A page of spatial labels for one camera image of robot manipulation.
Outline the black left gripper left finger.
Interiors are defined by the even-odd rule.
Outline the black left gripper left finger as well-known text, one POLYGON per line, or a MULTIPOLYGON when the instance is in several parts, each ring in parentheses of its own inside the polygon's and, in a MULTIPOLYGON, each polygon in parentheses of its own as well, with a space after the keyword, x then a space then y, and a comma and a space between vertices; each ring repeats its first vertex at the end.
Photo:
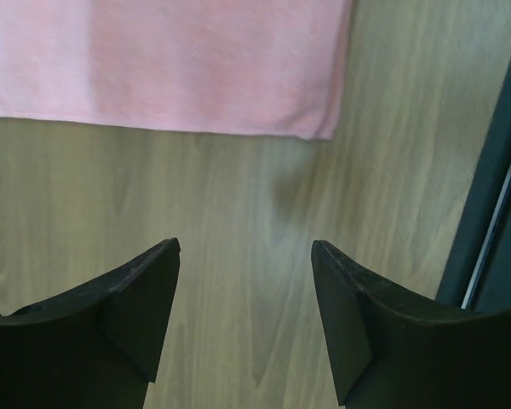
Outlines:
POLYGON ((180 270, 166 239, 122 266, 0 315, 0 408, 141 408, 180 270))

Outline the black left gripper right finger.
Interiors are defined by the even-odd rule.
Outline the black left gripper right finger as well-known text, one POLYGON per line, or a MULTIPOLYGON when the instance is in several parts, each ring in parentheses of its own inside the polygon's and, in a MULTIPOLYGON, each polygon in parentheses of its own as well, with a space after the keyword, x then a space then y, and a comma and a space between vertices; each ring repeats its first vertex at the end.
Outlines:
POLYGON ((511 408, 511 308, 436 302, 323 240, 311 263, 340 406, 511 408))

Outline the pink towel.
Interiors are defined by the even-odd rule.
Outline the pink towel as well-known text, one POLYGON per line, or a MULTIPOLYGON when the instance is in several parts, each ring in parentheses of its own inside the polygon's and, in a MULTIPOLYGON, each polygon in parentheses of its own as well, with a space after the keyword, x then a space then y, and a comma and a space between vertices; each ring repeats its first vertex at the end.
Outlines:
POLYGON ((329 140, 349 1, 0 1, 0 118, 329 140))

